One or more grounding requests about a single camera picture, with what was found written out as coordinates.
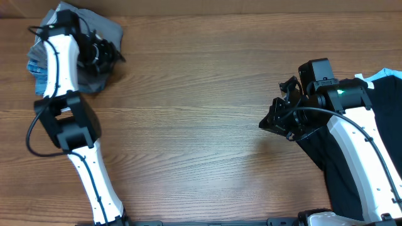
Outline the grey shorts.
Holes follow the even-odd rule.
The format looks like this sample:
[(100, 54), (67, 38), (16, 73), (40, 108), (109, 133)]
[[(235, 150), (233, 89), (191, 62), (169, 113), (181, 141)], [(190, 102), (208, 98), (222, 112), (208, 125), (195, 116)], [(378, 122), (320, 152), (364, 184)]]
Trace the grey shorts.
[[(82, 19), (80, 20), (81, 31), (87, 34), (89, 31), (96, 31), (97, 37), (104, 38), (112, 42), (117, 50), (121, 49), (121, 40), (123, 30), (121, 26), (89, 9), (79, 9), (69, 3), (60, 2), (55, 10), (51, 9), (42, 19), (40, 25), (53, 24), (57, 21), (57, 12), (69, 9), (77, 13)], [(38, 62), (39, 67), (47, 69), (47, 54), (43, 43), (39, 37), (35, 38), (35, 44), (30, 48), (27, 54), (29, 60)], [(96, 93), (104, 90), (109, 75), (104, 74), (95, 78), (87, 72), (78, 69), (79, 90), (84, 93)]]

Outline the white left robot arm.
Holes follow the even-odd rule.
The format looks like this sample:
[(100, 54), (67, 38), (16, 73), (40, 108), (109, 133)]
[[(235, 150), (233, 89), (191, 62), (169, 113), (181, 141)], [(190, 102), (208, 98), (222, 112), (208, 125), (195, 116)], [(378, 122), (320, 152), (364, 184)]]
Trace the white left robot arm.
[(75, 166), (89, 199), (94, 225), (130, 225), (114, 191), (101, 154), (101, 125), (79, 92), (78, 69), (91, 75), (109, 73), (124, 57), (95, 31), (83, 33), (82, 18), (69, 9), (56, 13), (55, 23), (31, 26), (43, 42), (48, 77), (43, 99), (34, 103), (30, 127), (40, 121), (52, 143)]

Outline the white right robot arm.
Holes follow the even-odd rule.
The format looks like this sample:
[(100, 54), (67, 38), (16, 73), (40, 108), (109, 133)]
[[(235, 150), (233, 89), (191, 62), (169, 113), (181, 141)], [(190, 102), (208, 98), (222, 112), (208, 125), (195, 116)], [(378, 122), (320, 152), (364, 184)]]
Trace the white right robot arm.
[(331, 207), (269, 225), (401, 224), (401, 73), (335, 78), (327, 58), (280, 83), (259, 127), (297, 143), (323, 171)]

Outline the folded blue denim jeans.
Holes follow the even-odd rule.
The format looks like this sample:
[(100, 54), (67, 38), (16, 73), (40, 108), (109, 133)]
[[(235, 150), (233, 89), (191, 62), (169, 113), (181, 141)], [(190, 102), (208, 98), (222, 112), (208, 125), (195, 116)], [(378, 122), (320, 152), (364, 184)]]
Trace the folded blue denim jeans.
[(46, 90), (47, 83), (47, 69), (38, 66), (38, 62), (35, 60), (29, 60), (27, 64), (27, 70), (35, 78), (35, 94), (43, 95)]

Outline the black t-shirt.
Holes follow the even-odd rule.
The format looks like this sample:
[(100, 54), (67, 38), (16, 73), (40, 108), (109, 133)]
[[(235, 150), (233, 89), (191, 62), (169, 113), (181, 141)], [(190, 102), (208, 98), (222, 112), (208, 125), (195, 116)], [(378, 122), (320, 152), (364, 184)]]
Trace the black t-shirt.
[[(395, 76), (373, 81), (367, 91), (373, 104), (381, 139), (401, 174), (401, 79)], [(362, 220), (362, 207), (356, 184), (336, 140), (323, 126), (297, 144), (323, 171), (333, 211), (337, 215)]]

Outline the light blue garment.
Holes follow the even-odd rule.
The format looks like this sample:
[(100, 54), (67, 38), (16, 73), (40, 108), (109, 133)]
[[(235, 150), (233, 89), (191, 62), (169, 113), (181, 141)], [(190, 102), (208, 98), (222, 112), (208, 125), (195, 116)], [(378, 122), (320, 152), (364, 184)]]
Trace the light blue garment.
[(380, 78), (392, 77), (392, 76), (394, 76), (396, 78), (399, 78), (399, 79), (402, 79), (402, 71), (392, 70), (392, 69), (389, 69), (389, 68), (383, 68), (378, 73), (374, 74), (371, 77), (365, 78), (364, 80), (366, 82), (373, 82), (375, 80), (379, 80)]

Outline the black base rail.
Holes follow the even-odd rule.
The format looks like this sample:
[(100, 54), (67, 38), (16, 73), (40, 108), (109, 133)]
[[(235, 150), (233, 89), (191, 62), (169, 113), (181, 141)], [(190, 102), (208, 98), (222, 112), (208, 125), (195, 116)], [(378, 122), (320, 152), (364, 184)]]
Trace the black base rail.
[(295, 217), (268, 218), (266, 220), (235, 220), (235, 221), (208, 221), (208, 222), (162, 222), (137, 221), (133, 226), (294, 226), (298, 225)]

